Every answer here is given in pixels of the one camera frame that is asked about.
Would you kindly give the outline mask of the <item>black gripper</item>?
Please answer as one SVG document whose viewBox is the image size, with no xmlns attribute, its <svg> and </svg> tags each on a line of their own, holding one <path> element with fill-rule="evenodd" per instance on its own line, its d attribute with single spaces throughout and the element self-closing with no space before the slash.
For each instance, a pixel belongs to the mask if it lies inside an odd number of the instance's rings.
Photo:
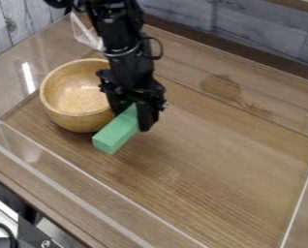
<svg viewBox="0 0 308 248">
<path fill-rule="evenodd" d="M 164 110 L 166 88 L 155 79 L 155 61 L 150 47 L 107 49 L 104 55 L 110 67 L 98 71 L 100 89 L 107 94 L 110 107 L 119 116 L 136 104 L 138 121 L 142 132 L 147 132 L 158 121 L 158 112 Z"/>
</svg>

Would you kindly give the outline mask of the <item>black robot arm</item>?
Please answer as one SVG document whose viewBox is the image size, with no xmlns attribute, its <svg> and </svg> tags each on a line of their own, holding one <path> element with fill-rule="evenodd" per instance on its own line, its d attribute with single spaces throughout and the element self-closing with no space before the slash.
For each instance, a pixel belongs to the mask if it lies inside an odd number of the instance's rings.
<svg viewBox="0 0 308 248">
<path fill-rule="evenodd" d="M 147 132 L 167 103 L 166 87 L 155 79 L 162 41 L 143 31 L 144 11 L 138 0 L 84 0 L 84 9 L 110 61 L 110 68 L 96 72 L 99 87 L 116 115 L 136 105 L 139 128 Z"/>
</svg>

